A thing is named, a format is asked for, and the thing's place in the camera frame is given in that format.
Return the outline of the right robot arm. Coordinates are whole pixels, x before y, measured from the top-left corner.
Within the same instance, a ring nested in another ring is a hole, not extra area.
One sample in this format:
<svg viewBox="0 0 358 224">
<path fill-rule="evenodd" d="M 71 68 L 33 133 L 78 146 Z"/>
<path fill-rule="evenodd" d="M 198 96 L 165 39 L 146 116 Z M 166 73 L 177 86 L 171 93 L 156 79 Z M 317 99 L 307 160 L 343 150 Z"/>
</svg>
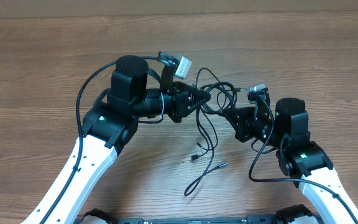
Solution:
<svg viewBox="0 0 358 224">
<path fill-rule="evenodd" d="M 344 190 L 338 173 L 324 150 L 310 139 L 305 102 L 282 98 L 271 109 L 266 94 L 249 95 L 251 106 L 223 110 L 240 142 L 262 142 L 275 148 L 282 178 L 250 180 L 258 183 L 291 182 L 312 203 L 324 223 L 358 223 L 358 209 Z"/>
</svg>

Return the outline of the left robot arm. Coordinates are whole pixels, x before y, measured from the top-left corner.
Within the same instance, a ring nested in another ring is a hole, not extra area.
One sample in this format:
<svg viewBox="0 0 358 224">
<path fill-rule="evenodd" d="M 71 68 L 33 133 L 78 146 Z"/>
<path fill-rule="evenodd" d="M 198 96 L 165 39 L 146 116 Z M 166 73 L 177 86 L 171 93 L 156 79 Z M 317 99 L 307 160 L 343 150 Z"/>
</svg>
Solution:
<svg viewBox="0 0 358 224">
<path fill-rule="evenodd" d="M 105 66 L 115 66 L 110 88 L 85 116 L 76 115 L 78 138 L 70 158 L 24 223 L 74 223 L 140 123 L 152 124 L 154 117 L 165 115 L 179 123 L 210 100 L 208 93 L 182 82 L 191 60 L 163 52 L 154 59 L 164 66 L 160 75 L 149 67 L 149 57 L 125 55 Z"/>
</svg>

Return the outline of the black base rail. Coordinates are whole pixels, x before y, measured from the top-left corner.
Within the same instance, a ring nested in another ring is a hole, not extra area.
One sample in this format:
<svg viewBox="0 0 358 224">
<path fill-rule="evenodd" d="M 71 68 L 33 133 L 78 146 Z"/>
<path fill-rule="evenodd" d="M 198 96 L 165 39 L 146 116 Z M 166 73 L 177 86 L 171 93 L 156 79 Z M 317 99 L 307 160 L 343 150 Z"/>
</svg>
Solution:
<svg viewBox="0 0 358 224">
<path fill-rule="evenodd" d="M 246 217 L 220 217 L 220 218 L 120 218 L 117 224 L 284 224 L 276 215 L 248 215 Z"/>
</svg>

